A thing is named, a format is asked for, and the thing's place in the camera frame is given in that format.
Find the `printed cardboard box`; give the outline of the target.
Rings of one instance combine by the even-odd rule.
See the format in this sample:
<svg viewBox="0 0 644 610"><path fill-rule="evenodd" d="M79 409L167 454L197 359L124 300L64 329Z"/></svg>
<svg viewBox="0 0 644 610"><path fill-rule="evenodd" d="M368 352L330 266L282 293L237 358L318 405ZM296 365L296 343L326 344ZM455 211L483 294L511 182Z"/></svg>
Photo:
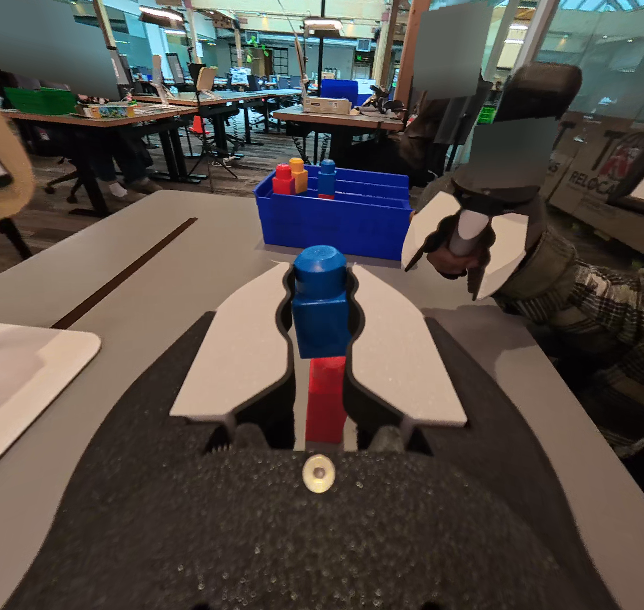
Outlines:
<svg viewBox="0 0 644 610"><path fill-rule="evenodd" d="M643 155L643 120L568 111L559 122L542 188L569 214L583 200L604 204Z"/></svg>

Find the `person's torso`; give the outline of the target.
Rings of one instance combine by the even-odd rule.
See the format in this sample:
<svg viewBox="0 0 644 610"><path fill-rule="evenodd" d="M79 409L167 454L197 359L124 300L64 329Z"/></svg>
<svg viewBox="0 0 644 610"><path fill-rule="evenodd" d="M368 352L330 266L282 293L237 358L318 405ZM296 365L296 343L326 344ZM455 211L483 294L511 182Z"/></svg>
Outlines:
<svg viewBox="0 0 644 610"><path fill-rule="evenodd" d="M643 453L642 344L593 373L578 399L620 459Z"/></svg>

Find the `blue crate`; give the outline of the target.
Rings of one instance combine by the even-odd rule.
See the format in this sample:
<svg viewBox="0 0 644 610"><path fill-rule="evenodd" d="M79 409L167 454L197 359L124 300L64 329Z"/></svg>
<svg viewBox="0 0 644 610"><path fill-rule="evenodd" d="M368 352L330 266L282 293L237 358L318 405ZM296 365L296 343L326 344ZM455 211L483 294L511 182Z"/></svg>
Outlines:
<svg viewBox="0 0 644 610"><path fill-rule="evenodd" d="M371 86L373 79L322 79L321 97L327 99L346 99L352 102L352 107L363 105L373 94Z"/></svg>

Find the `person's right hand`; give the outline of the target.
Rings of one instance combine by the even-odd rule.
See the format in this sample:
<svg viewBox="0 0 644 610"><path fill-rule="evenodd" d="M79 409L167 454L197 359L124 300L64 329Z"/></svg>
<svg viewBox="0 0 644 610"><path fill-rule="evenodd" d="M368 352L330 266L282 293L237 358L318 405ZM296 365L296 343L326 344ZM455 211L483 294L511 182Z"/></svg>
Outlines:
<svg viewBox="0 0 644 610"><path fill-rule="evenodd" d="M490 259L490 242L479 241L474 249L466 255L458 256L450 251L448 241L438 248L426 253L426 259L437 272L444 276L481 278L485 274Z"/></svg>

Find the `blue plastic bin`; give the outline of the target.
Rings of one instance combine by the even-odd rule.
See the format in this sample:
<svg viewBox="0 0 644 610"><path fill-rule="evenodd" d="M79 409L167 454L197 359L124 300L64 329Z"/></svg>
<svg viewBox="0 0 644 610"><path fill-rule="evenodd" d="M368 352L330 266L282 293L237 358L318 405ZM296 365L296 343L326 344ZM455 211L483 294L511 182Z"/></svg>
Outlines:
<svg viewBox="0 0 644 610"><path fill-rule="evenodd" d="M275 195L270 172L254 188L266 244L326 244L345 255L400 262L410 224L407 175L338 168L333 199L318 197L320 166L306 165L308 189Z"/></svg>

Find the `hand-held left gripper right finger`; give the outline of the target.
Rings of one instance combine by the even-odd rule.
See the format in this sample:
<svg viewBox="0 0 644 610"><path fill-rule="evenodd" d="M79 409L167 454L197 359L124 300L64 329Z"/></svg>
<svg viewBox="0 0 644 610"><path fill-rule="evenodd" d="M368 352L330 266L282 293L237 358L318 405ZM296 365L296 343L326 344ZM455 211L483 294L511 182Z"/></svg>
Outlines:
<svg viewBox="0 0 644 610"><path fill-rule="evenodd" d="M465 427L468 417L422 312L364 266L348 271L348 416L360 431Z"/></svg>

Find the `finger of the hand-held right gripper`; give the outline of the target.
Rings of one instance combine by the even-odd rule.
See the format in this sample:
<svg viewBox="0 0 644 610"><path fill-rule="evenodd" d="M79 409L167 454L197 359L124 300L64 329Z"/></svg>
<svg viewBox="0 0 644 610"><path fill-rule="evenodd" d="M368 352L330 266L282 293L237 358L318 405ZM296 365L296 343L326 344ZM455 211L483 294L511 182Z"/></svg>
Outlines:
<svg viewBox="0 0 644 610"><path fill-rule="evenodd" d="M435 250L445 240L449 242L462 210L454 196L440 191L411 215L400 257L403 271L411 271L427 252Z"/></svg>
<svg viewBox="0 0 644 610"><path fill-rule="evenodd" d="M494 241L488 249L488 261L475 283L473 301L483 300L497 292L526 256L527 215L506 213L490 220Z"/></svg>

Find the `black pole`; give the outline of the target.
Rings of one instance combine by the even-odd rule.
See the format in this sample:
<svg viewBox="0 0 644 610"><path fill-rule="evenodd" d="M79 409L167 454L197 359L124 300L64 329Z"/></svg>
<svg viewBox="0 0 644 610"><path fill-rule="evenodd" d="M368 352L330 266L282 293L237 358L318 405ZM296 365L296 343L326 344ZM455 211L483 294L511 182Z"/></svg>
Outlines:
<svg viewBox="0 0 644 610"><path fill-rule="evenodd" d="M319 14L320 19L326 19L325 8L326 8L326 0L321 0L321 9ZM323 48L324 48L324 37L320 36L319 43L318 43L318 81L317 81L318 96L320 97L321 97L321 75L323 73Z"/></svg>

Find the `person's right forearm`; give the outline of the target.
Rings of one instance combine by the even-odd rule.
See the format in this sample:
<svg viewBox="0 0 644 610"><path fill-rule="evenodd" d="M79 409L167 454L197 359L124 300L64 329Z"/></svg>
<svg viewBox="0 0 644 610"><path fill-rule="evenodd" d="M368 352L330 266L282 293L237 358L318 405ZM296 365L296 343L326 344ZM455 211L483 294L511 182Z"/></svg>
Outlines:
<svg viewBox="0 0 644 610"><path fill-rule="evenodd" d="M642 269L621 273L588 264L549 226L493 298L509 312L551 327L607 370L643 380Z"/></svg>

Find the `wooden desk black legs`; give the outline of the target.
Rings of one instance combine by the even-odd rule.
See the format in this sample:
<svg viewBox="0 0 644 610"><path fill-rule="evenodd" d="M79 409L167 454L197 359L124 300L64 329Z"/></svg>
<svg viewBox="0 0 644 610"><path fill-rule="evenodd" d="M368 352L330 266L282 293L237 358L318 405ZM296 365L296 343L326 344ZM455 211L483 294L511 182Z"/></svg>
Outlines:
<svg viewBox="0 0 644 610"><path fill-rule="evenodd" d="M69 212L70 215L94 217L98 219L110 215L108 204L95 174L90 168L85 150L77 136L101 137L104 142L109 135L120 134L128 137L144 137L150 134L159 134L165 156L167 173L154 175L154 180L169 179L172 182L196 182L190 179L183 158L183 150L178 130L188 126L190 118L197 111L194 108L179 106L147 105L134 107L132 116L111 117L83 117L77 114L69 115L41 115L20 112L16 109L2 109L1 115L14 122L32 124L39 128L55 127L61 129L69 140L71 160L77 172L77 183L82 184L88 195L92 207L90 209L76 208Z"/></svg>
<svg viewBox="0 0 644 610"><path fill-rule="evenodd" d="M302 92L300 90L277 90L277 91L259 91L259 92L234 92L221 91L210 94L201 92L199 95L190 92L180 92L175 97L168 100L169 108L176 115L179 109L187 109L189 115L201 115L203 118L210 119L214 124L214 142L216 150L221 154L228 153L227 138L223 123L223 115L234 109L241 109L244 112L245 119L245 139L243 143L251 144L251 128L248 118L248 109L260 107L264 110L264 122L269 119L268 100L275 99L279 103L284 99L300 100Z"/></svg>
<svg viewBox="0 0 644 610"><path fill-rule="evenodd" d="M330 135L328 157L340 168L355 169L353 138L381 132L399 132L403 122L394 114L317 114L304 112L301 106L273 112L275 119L286 123L287 135L302 137L314 132Z"/></svg>

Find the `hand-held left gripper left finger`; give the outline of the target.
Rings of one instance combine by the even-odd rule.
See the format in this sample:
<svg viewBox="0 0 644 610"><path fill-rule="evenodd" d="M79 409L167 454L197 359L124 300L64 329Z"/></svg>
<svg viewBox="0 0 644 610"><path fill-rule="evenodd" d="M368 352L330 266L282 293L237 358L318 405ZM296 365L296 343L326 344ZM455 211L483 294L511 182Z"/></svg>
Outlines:
<svg viewBox="0 0 644 610"><path fill-rule="evenodd" d="M171 417L221 423L231 436L246 423L264 431L294 425L293 271L277 263L220 304Z"/></svg>

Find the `black tripod with tan board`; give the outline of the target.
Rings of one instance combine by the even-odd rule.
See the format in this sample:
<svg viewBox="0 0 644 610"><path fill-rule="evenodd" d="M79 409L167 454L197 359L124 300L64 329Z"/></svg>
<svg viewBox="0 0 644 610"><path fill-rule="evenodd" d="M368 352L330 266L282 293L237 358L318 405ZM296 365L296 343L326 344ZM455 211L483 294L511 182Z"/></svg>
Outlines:
<svg viewBox="0 0 644 610"><path fill-rule="evenodd" d="M213 93L212 87L215 78L215 68L214 67L205 67L203 64L191 63L190 71L195 83L195 99L197 102L197 114L201 115L203 118L202 106L204 106L204 101L206 99L218 100L216 94ZM231 162L234 157L227 155L226 153L222 154L214 148L213 144L207 139L207 136L203 135L202 137L202 151L198 155L195 164L193 165L189 177L192 178L195 176L195 170L199 164L205 159L207 165L207 174L206 178L209 183L210 192L214 193L213 179L211 177L211 167L212 165L219 166L222 169L226 170L234 178L237 178L237 175L229 167L228 163Z"/></svg>

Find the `red mega block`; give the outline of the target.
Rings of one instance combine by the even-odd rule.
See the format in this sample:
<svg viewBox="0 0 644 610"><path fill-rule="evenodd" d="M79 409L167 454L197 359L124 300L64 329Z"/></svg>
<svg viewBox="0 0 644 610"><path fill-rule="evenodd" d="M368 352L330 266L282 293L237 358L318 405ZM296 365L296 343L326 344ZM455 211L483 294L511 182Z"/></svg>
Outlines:
<svg viewBox="0 0 644 610"><path fill-rule="evenodd" d="M343 406L346 358L310 360L305 443L341 445L347 414Z"/></svg>
<svg viewBox="0 0 644 610"><path fill-rule="evenodd" d="M278 164L272 178L272 193L274 195L295 195L295 179L289 164Z"/></svg>

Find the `green crate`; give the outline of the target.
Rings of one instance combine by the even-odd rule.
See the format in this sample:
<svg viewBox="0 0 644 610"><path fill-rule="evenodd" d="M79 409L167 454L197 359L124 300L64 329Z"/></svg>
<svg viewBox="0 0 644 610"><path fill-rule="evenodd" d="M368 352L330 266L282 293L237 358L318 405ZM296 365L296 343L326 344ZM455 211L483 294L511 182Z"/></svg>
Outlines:
<svg viewBox="0 0 644 610"><path fill-rule="evenodd" d="M76 110L76 95L61 89L38 90L5 88L5 96L12 106L25 114L67 115Z"/></svg>

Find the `colourful flat box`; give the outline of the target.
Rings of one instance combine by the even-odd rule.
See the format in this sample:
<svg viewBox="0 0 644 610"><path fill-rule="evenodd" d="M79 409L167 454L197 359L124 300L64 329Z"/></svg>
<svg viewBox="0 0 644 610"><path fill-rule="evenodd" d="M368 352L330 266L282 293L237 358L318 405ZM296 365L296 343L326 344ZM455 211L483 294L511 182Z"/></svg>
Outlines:
<svg viewBox="0 0 644 610"><path fill-rule="evenodd" d="M135 117L135 107L128 104L82 104L75 106L75 113L93 119L120 119Z"/></svg>

